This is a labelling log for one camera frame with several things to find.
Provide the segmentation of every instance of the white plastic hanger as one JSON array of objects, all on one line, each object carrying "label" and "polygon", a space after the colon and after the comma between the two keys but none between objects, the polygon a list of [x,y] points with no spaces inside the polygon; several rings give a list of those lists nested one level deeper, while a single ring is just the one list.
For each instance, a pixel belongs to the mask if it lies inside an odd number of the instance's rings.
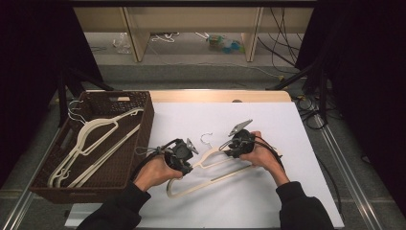
[{"label": "white plastic hanger", "polygon": [[[48,179],[48,187],[50,187],[50,188],[54,187],[54,181],[56,179],[56,187],[59,188],[60,182],[69,176],[69,169],[71,168],[71,166],[75,162],[76,158],[80,154],[82,154],[82,155],[90,154],[96,147],[99,146],[99,144],[101,142],[103,142],[108,136],[110,136],[119,127],[119,124],[117,122],[120,119],[122,119],[123,117],[126,117],[128,115],[136,115],[139,111],[144,111],[144,109],[141,107],[136,107],[136,108],[133,108],[133,109],[127,111],[126,113],[123,113],[114,118],[110,118],[110,119],[99,118],[99,119],[92,120],[90,122],[84,122],[84,126],[80,129],[80,132],[78,134],[78,140],[77,140],[76,145],[72,148],[72,150],[68,153],[68,155],[62,160],[62,162],[53,171],[53,173],[51,174],[51,176]],[[83,150],[84,144],[86,142],[86,138],[95,128],[112,125],[112,124],[114,124],[114,126],[108,132],[106,132],[98,141],[96,141],[95,143],[90,145],[87,149]]]},{"label": "white plastic hanger", "polygon": [[101,158],[99,158],[95,163],[93,163],[86,171],[84,171],[76,180],[74,180],[68,188],[81,187],[86,181],[99,169],[99,167],[104,164],[104,162],[114,153],[116,150],[123,145],[123,143],[130,138],[135,132],[140,129],[138,124],[134,129],[129,131],[125,137],[123,137],[116,145],[110,148]]},{"label": "white plastic hanger", "polygon": [[[200,138],[200,141],[203,142],[203,143],[205,143],[205,144],[210,145],[210,143],[204,142],[204,141],[202,140],[202,138]],[[225,162],[227,162],[227,161],[230,161],[230,160],[233,160],[233,159],[234,159],[234,158],[232,158],[232,157],[229,157],[229,158],[224,159],[224,160],[222,160],[222,161],[218,161],[218,162],[215,162],[215,163],[213,163],[213,164],[204,166],[203,163],[209,158],[209,156],[214,155],[214,154],[216,154],[216,153],[223,153],[223,154],[225,154],[223,151],[224,151],[224,150],[228,150],[228,147],[224,148],[223,150],[219,150],[218,148],[213,148],[212,145],[210,145],[210,147],[211,147],[211,148],[210,148],[208,151],[206,151],[206,152],[202,155],[202,157],[200,158],[200,160],[192,165],[192,167],[193,167],[194,169],[197,168],[197,167],[200,167],[200,168],[202,168],[202,169],[205,170],[205,169],[208,169],[208,168],[210,168],[210,167],[217,166],[217,165],[223,164],[223,163],[225,163]],[[171,191],[171,187],[172,187],[172,184],[173,184],[173,182],[174,182],[175,180],[181,180],[181,179],[171,179],[171,180],[168,182],[168,184],[167,184],[167,195],[168,195],[168,197],[170,197],[170,198],[177,198],[177,197],[180,197],[180,196],[184,196],[184,195],[186,195],[186,194],[189,194],[189,193],[194,192],[194,191],[196,191],[196,190],[202,189],[202,188],[204,188],[204,187],[206,187],[206,186],[209,186],[209,185],[214,184],[214,183],[216,183],[216,182],[218,182],[218,181],[221,181],[221,180],[223,180],[223,179],[229,178],[229,177],[231,177],[231,176],[233,176],[233,175],[236,175],[236,174],[238,174],[238,173],[245,172],[245,171],[250,170],[250,169],[253,169],[253,167],[252,167],[251,165],[242,167],[242,168],[240,168],[240,169],[238,169],[238,170],[235,170],[235,171],[232,171],[232,172],[228,172],[228,173],[226,173],[226,174],[224,174],[224,175],[221,175],[221,176],[216,177],[216,178],[214,178],[214,179],[211,179],[211,180],[209,180],[209,181],[207,181],[207,182],[204,182],[204,183],[202,183],[202,184],[199,184],[199,185],[196,185],[196,186],[194,186],[194,187],[191,187],[191,188],[189,188],[188,190],[185,190],[185,191],[183,191],[183,192],[179,192],[179,193],[177,193],[177,194],[174,194],[174,193]]]}]

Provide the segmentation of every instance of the black cable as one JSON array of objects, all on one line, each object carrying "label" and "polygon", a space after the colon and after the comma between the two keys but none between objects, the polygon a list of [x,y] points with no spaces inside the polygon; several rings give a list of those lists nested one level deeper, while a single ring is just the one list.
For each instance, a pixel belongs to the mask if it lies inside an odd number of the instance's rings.
[{"label": "black cable", "polygon": [[273,41],[277,42],[277,43],[280,44],[281,46],[285,46],[285,47],[288,47],[288,48],[290,48],[290,49],[298,50],[298,51],[299,51],[299,48],[296,48],[296,47],[293,47],[293,46],[289,46],[289,45],[283,44],[283,43],[281,43],[280,41],[277,41],[271,34],[268,33],[268,35],[269,35],[269,37],[270,37]]},{"label": "black cable", "polygon": [[313,113],[313,111],[307,111],[306,113],[301,113],[301,117],[303,118],[304,116],[307,117],[307,115],[309,115],[310,113]]},{"label": "black cable", "polygon": [[293,61],[296,62],[296,59],[298,59],[298,57],[296,57],[295,53],[293,52],[290,44],[289,44],[289,40],[287,39],[287,33],[286,33],[286,26],[284,25],[284,8],[282,8],[282,21],[281,21],[281,27],[283,27],[283,30],[280,29],[282,36],[284,38],[284,41],[286,41],[290,56],[292,57]]},{"label": "black cable", "polygon": [[309,127],[310,129],[315,129],[315,130],[322,129],[322,128],[324,128],[324,127],[328,124],[328,122],[326,122],[325,119],[323,119],[322,117],[320,117],[320,119],[323,121],[323,123],[322,123],[320,126],[311,126],[311,125],[308,123],[308,121],[310,120],[311,117],[314,117],[314,116],[316,116],[317,114],[319,114],[319,110],[313,110],[313,113],[311,113],[311,114],[308,115],[305,119],[303,119],[303,122],[306,121],[305,124],[306,124],[307,127]]},{"label": "black cable", "polygon": [[165,150],[168,146],[170,146],[171,144],[179,141],[180,139],[174,139],[170,142],[168,142],[166,145],[157,148],[153,153],[151,153],[149,156],[147,156],[146,158],[144,158],[143,161],[140,162],[140,164],[138,164],[138,166],[135,168],[134,172],[131,174],[130,179],[134,180],[135,177],[138,175],[138,173],[140,172],[140,170],[143,168],[143,166],[145,166],[150,160],[152,160],[152,158],[154,158],[155,156],[162,154],[162,151]]},{"label": "black cable", "polygon": [[307,108],[303,108],[301,106],[301,102],[303,101],[304,101],[303,99],[298,98],[298,101],[296,102],[296,106],[299,108],[299,111],[308,111],[310,108],[313,107],[313,101],[309,99],[308,101],[310,102],[310,105]]},{"label": "black cable", "polygon": [[298,38],[301,40],[301,42],[303,42],[303,39],[299,36],[299,34],[296,34],[298,36]]},{"label": "black cable", "polygon": [[335,180],[334,180],[334,178],[332,177],[332,175],[331,175],[331,173],[329,172],[329,170],[327,169],[325,163],[323,163],[323,161],[320,159],[320,157],[319,157],[317,154],[315,154],[315,156],[316,156],[316,159],[319,161],[319,163],[322,165],[322,167],[325,169],[325,171],[326,171],[326,173],[327,173],[329,179],[331,180],[331,183],[332,183],[332,185],[333,185],[333,187],[334,187],[334,190],[335,190],[335,194],[337,194],[338,213],[344,218],[344,216],[343,216],[343,207],[342,207],[342,203],[341,203],[341,196],[340,196],[340,193],[338,192],[337,184],[335,183]]},{"label": "black cable", "polygon": [[302,114],[302,117],[303,117],[303,116],[306,116],[304,119],[302,119],[302,122],[307,121],[310,117],[312,117],[312,116],[314,116],[314,115],[316,115],[316,112],[313,111],[313,110],[309,110],[309,111],[306,112],[305,114]]},{"label": "black cable", "polygon": [[296,55],[293,53],[292,49],[290,48],[291,46],[290,46],[289,41],[288,41],[288,39],[287,39],[286,27],[285,27],[285,25],[284,25],[284,8],[282,8],[282,21],[281,21],[281,25],[279,24],[279,22],[278,22],[278,20],[277,20],[275,14],[274,14],[272,8],[270,8],[270,10],[271,10],[272,16],[274,17],[275,23],[277,24],[278,30],[279,30],[278,36],[277,36],[277,40],[278,40],[279,35],[282,35],[282,37],[284,38],[284,41],[285,41],[286,44],[287,44],[287,47],[288,47],[288,50],[289,50],[289,54],[290,54],[290,56],[292,57],[293,61],[295,61],[295,58],[297,59],[297,57],[296,57]]},{"label": "black cable", "polygon": [[295,64],[293,62],[291,62],[290,60],[286,59],[285,57],[283,57],[282,55],[276,53],[274,50],[272,50],[271,48],[269,48],[268,46],[266,46],[262,40],[260,40],[260,38],[258,37],[258,41],[265,47],[265,49],[269,52],[271,52],[273,55],[278,56],[278,58],[286,61],[288,64],[290,64],[291,66],[295,66]]},{"label": "black cable", "polygon": [[283,166],[283,163],[281,161],[281,158],[278,156],[278,153],[275,152],[275,150],[271,146],[267,146],[267,145],[263,144],[262,142],[258,142],[258,141],[254,141],[254,143],[266,148],[267,150],[269,150],[274,155],[275,159],[277,160],[277,162],[281,165],[281,167],[284,170],[284,166]]},{"label": "black cable", "polygon": [[276,47],[276,45],[277,45],[277,43],[274,43],[274,47],[272,47],[272,55],[271,55],[272,66],[274,66],[274,68],[275,68],[276,70],[278,70],[278,71],[280,71],[280,72],[282,72],[282,73],[293,74],[293,73],[291,73],[291,72],[286,72],[286,71],[280,70],[277,66],[275,66],[275,63],[274,63],[274,52],[275,52],[275,47]]},{"label": "black cable", "polygon": [[274,149],[271,145],[269,145],[269,143],[267,143],[262,137],[259,136],[255,136],[256,138],[259,138],[261,141],[263,141],[266,145],[268,145],[268,147],[272,148],[272,150]]}]

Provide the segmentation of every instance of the metal hook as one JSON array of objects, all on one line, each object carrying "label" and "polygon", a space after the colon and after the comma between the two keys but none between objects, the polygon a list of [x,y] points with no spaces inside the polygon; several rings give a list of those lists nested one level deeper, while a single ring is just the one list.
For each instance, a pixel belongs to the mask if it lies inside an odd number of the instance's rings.
[{"label": "metal hook", "polygon": [[204,133],[203,135],[200,136],[200,141],[205,145],[209,145],[210,148],[212,149],[213,146],[212,146],[212,144],[210,144],[210,142],[203,141],[203,136],[205,136],[205,135],[213,135],[213,133],[212,132],[206,132],[206,133]]},{"label": "metal hook", "polygon": [[[75,109],[76,109],[76,110],[79,110],[79,108],[71,108],[71,105],[72,105],[73,103],[83,103],[83,101],[71,101],[71,102],[69,103],[69,105],[68,105],[68,116],[69,116],[72,120],[78,121],[78,122],[82,122],[82,123],[85,125],[85,124],[86,124],[86,120],[83,118],[83,116],[81,116],[81,115],[78,114],[78,113],[72,112],[72,110],[75,110]],[[78,117],[80,117],[80,119],[74,118],[74,117],[72,117],[72,115],[78,116]]]}]

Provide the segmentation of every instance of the white table surface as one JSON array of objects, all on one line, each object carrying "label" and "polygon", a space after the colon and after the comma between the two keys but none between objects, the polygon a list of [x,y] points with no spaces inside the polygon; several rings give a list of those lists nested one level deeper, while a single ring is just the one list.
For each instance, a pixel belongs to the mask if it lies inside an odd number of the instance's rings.
[{"label": "white table surface", "polygon": [[[219,147],[230,139],[234,125],[253,119],[246,127],[260,130],[262,137],[282,154],[282,162],[291,181],[300,181],[308,196],[318,197],[327,209],[335,228],[344,227],[327,183],[318,165],[305,128],[293,103],[154,103],[150,147],[158,147],[181,138],[190,138],[199,155],[210,147]],[[207,170],[195,169],[175,181],[174,191],[215,178],[247,165],[239,159]],[[167,183],[151,188],[152,198],[142,208],[145,228],[278,228],[281,202],[275,182],[268,172],[256,168],[178,198],[168,198]],[[74,204],[67,227],[79,223],[100,204]]]}]

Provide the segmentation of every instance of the brown basket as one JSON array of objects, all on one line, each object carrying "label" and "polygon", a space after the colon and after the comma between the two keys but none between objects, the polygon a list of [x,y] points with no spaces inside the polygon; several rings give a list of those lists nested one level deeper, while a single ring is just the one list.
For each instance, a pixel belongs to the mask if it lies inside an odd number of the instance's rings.
[{"label": "brown basket", "polygon": [[[47,187],[48,178],[65,156],[77,143],[77,136],[83,123],[68,119],[63,125],[54,145],[40,171],[31,184],[30,191],[53,203],[93,203],[103,202],[108,196],[119,193],[129,182],[135,167],[145,158],[135,154],[136,147],[147,147],[152,129],[154,109],[147,91],[83,92],[75,113],[85,121],[97,118],[112,118],[134,107],[143,107],[144,112],[126,116],[118,121],[116,129],[89,155],[80,155],[72,165],[69,177],[62,181],[61,188]],[[134,133],[80,188],[66,188],[107,150],[121,140],[138,124]],[[113,125],[101,126],[93,130],[86,139],[84,149],[100,139]]]}]

